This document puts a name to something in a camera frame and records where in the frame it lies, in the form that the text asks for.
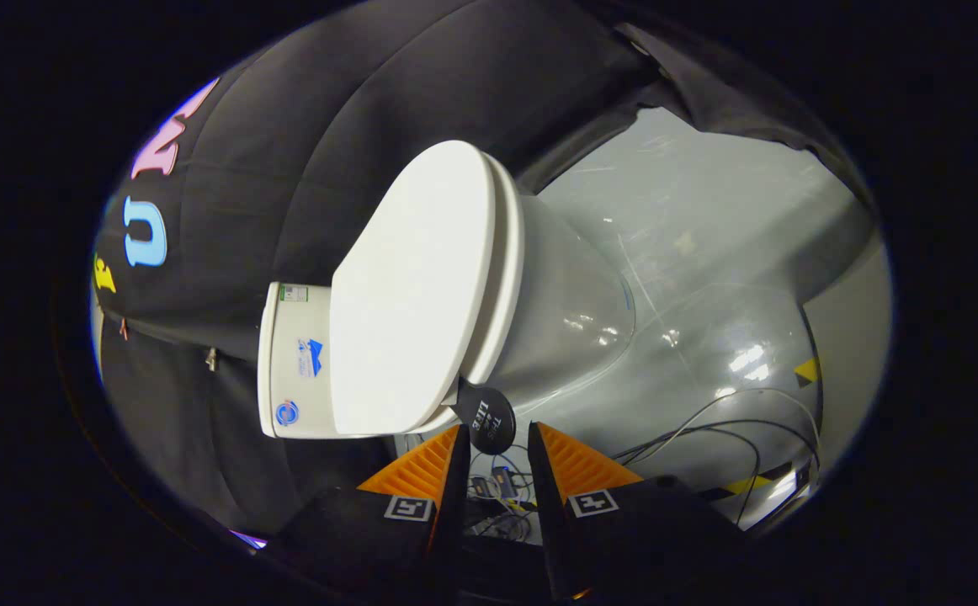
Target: blue logo sticker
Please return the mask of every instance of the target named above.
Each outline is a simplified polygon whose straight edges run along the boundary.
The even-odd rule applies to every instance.
[[[276,422],[286,426],[296,421],[298,421],[298,407],[294,402],[284,400],[284,403],[276,409]]]
[[[313,358],[313,376],[321,372],[321,349],[323,348],[324,345],[313,341],[312,338],[309,340],[309,354]]]

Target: toilet bowl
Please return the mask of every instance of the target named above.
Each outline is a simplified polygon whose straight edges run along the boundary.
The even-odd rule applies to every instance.
[[[635,307],[622,280],[500,162],[431,146],[400,172],[332,276],[272,283],[258,343],[262,431],[422,433],[459,377],[515,407],[608,368]]]

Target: blue letter u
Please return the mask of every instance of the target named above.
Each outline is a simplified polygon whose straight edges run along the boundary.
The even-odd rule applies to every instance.
[[[159,214],[159,208],[151,202],[134,202],[130,196],[126,196],[126,203],[123,206],[124,226],[129,227],[131,221],[149,223],[153,235],[150,241],[143,241],[126,234],[124,244],[126,260],[130,262],[130,266],[138,263],[151,265],[154,268],[163,265],[163,260],[167,258],[167,232],[163,230],[163,217]]]

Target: gray floor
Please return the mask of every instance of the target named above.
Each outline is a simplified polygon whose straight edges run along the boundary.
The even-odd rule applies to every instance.
[[[813,155],[698,133],[665,110],[644,110],[539,198],[627,280],[635,335],[596,379],[516,402],[516,444],[527,444],[528,423],[539,421],[612,454],[675,429],[717,398],[702,423],[765,418],[812,437],[796,400],[823,423],[827,468],[840,456],[885,365],[889,275],[869,212]],[[800,314],[804,302],[813,335]],[[820,384],[800,387],[793,372],[815,357],[811,337],[823,410]],[[763,469],[808,464],[790,433],[729,428],[759,445]],[[521,449],[506,454],[529,470]],[[744,442],[693,433],[634,469],[674,473],[701,491],[748,478],[753,465]],[[488,456],[472,468],[489,471]],[[785,482],[756,488],[744,527],[788,497]],[[735,518],[740,500],[717,506]]]

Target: pink letter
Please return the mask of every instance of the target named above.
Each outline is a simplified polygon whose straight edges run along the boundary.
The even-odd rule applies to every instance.
[[[138,157],[134,160],[134,168],[130,170],[130,179],[134,179],[142,170],[149,170],[150,168],[158,168],[165,175],[170,175],[171,169],[174,168],[174,158],[178,156],[178,143],[172,143],[171,141],[174,141],[174,138],[181,135],[183,130],[186,130],[186,127],[176,120],[177,116],[188,119],[190,115],[194,115],[197,108],[201,107],[201,104],[205,102],[205,97],[208,97],[209,93],[212,92],[212,88],[215,87],[216,82],[219,81],[220,79],[217,78],[209,82],[196,95],[189,97],[189,100],[186,100],[186,103],[182,104],[182,107],[174,111],[174,114],[171,114],[171,118],[168,118],[167,122],[163,123],[163,126],[159,128],[159,133],[156,133],[155,137],[151,138],[146,143],[146,146],[144,146],[144,149],[138,153]]]

